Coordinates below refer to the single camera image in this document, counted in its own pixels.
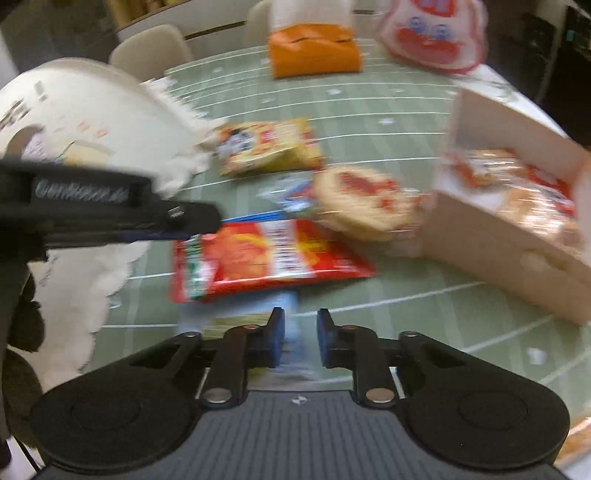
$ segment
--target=round bread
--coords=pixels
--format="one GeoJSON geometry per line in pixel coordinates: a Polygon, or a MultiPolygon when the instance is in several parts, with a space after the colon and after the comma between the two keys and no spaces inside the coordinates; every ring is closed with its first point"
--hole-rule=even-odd
{"type": "Polygon", "coordinates": [[[384,241],[413,220],[414,199],[370,168],[327,168],[314,176],[314,195],[321,218],[355,238],[384,241]]]}

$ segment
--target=chair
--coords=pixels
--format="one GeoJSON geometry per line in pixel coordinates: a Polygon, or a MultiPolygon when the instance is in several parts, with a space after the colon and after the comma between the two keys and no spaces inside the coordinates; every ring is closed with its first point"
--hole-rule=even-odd
{"type": "Polygon", "coordinates": [[[109,63],[145,82],[193,60],[180,30],[173,25],[159,25],[124,40],[111,53],[109,63]]]}
{"type": "Polygon", "coordinates": [[[248,12],[244,32],[244,46],[266,45],[270,32],[272,0],[261,0],[248,12]]]}

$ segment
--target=orange bag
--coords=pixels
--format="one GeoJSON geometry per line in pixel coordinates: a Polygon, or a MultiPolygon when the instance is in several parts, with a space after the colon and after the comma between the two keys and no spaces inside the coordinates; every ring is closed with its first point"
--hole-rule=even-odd
{"type": "Polygon", "coordinates": [[[353,30],[338,25],[294,25],[269,37],[275,78],[359,72],[361,55],[353,30]]]}

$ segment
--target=cardboard box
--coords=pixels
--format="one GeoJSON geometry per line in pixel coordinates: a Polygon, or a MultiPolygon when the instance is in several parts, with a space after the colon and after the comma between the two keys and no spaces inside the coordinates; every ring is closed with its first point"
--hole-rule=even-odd
{"type": "Polygon", "coordinates": [[[444,151],[476,146],[512,148],[526,163],[571,184],[586,250],[577,257],[500,218],[491,208],[496,200],[475,196],[442,160],[424,228],[425,255],[586,324],[591,320],[590,152],[502,103],[463,90],[444,151]]]}

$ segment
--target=orange and white bag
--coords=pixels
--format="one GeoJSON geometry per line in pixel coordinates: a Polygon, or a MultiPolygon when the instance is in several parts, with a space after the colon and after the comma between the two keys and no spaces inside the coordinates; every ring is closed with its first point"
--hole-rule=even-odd
{"type": "Polygon", "coordinates": [[[389,0],[377,38],[397,59],[465,74],[486,59],[487,22],[480,0],[389,0]]]}

